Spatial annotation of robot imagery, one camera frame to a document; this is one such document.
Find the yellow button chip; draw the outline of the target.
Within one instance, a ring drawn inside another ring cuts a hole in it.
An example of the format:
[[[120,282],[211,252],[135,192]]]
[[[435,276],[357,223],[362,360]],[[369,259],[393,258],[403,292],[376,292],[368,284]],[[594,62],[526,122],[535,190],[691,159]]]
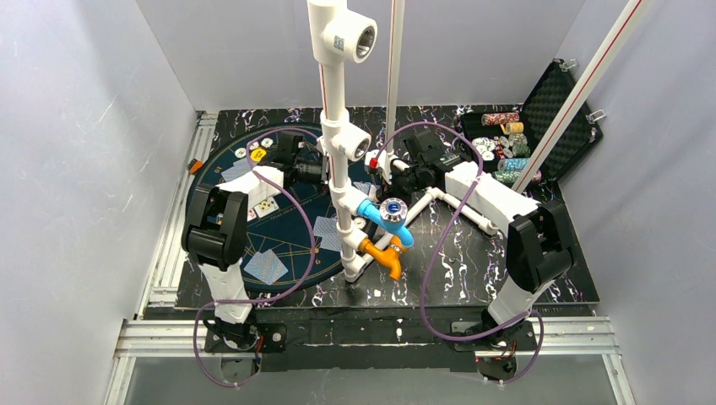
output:
[[[263,160],[263,158],[267,155],[267,150],[264,148],[255,148],[250,153],[250,158],[253,162],[259,163]]]

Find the blue back card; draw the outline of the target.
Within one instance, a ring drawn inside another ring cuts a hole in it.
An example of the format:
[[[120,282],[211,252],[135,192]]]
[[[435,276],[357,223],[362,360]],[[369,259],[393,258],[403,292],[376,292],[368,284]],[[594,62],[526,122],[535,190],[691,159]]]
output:
[[[250,164],[246,159],[241,159],[237,160],[237,162],[233,164],[233,167],[241,172],[248,172],[252,169],[253,164]]]
[[[265,252],[259,252],[256,253],[251,260],[247,263],[247,265],[244,267],[244,270],[252,275],[254,278],[257,278],[258,275],[258,264],[261,262],[262,256],[268,253],[269,255],[276,256],[273,250],[267,250]]]
[[[231,181],[234,181],[234,180],[240,178],[241,176],[244,176],[246,173],[249,173],[250,171],[251,171],[251,169],[248,167],[245,167],[245,166],[231,167],[231,168],[221,172],[221,178],[223,179],[223,182],[228,183],[228,182],[231,182]]]
[[[264,284],[273,285],[288,272],[287,267],[277,256],[266,253],[258,264],[257,278]]]
[[[338,234],[337,219],[335,217],[316,217],[313,225],[313,233],[315,236],[321,238],[336,236]]]
[[[320,235],[320,248],[327,251],[341,252],[342,245],[337,232],[323,233]]]

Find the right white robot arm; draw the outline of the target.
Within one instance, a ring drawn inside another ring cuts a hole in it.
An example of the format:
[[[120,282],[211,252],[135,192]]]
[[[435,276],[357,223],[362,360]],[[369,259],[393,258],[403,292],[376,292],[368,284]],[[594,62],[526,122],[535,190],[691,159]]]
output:
[[[577,262],[571,220],[562,202],[540,203],[485,172],[470,141],[467,152],[450,151],[431,130],[403,139],[410,160],[396,169],[392,184],[406,191],[437,189],[455,202],[456,213],[471,208],[506,239],[507,276],[482,312],[482,326],[507,329],[529,316],[537,299]]]

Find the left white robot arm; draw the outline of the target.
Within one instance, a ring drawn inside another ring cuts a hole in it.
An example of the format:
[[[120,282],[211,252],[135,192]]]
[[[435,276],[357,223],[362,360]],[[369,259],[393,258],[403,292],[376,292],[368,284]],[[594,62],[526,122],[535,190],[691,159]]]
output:
[[[288,188],[296,182],[322,182],[325,163],[301,159],[309,131],[276,129],[274,135],[275,144],[260,161],[246,157],[249,168],[244,174],[218,185],[198,185],[186,212],[182,249],[206,278],[214,315],[224,323],[246,323],[257,303],[247,294],[241,270],[250,209],[282,194],[303,219],[309,242],[316,242],[306,211]]]

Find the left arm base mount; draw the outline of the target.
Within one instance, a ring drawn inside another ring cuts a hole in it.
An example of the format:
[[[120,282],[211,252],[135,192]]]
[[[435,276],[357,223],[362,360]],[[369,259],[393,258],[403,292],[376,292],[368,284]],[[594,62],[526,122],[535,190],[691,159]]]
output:
[[[281,353],[285,351],[288,337],[285,324],[258,322],[254,315],[237,324],[209,315],[198,322],[198,328],[206,331],[206,337],[198,339],[203,351],[212,354]]]

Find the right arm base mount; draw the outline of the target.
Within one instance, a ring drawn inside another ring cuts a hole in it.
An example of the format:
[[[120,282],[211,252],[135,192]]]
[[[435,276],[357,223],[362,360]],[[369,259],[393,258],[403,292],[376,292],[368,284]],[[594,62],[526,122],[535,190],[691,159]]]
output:
[[[488,336],[449,344],[457,352],[485,352],[475,357],[482,379],[507,384],[532,369],[542,342],[530,321],[518,321]]]

